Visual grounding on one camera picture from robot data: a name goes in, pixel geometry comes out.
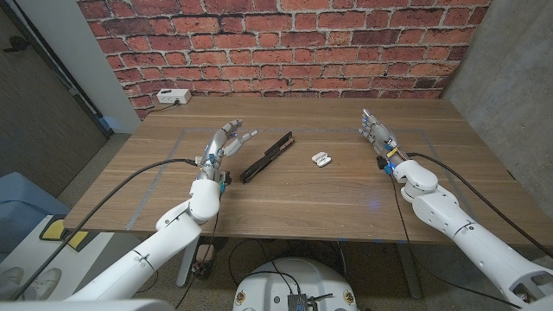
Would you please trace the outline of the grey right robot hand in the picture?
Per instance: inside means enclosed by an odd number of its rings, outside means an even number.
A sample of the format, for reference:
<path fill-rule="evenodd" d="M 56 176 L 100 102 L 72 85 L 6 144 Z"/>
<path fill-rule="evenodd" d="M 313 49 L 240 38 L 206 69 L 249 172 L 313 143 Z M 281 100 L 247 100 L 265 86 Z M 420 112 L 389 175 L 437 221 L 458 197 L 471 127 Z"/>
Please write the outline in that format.
<path fill-rule="evenodd" d="M 359 133 L 365 137 L 377 153 L 377 165 L 388 175 L 409 157 L 401 150 L 395 134 L 388 131 L 366 108 L 362 114 L 362 128 Z"/>

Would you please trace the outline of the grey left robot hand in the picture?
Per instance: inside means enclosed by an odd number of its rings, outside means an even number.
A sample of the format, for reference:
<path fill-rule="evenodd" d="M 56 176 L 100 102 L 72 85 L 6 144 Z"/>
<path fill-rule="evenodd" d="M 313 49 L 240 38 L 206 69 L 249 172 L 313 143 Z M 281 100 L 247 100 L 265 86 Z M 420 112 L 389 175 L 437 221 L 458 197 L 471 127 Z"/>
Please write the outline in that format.
<path fill-rule="evenodd" d="M 219 181 L 223 159 L 235 155 L 248 140 L 258 133 L 257 130 L 254 130 L 246 132 L 242 137 L 237 137 L 236 131 L 242 123 L 242 119 L 232 120 L 215 132 L 198 164 L 200 169 L 197 175 L 198 179 Z"/>

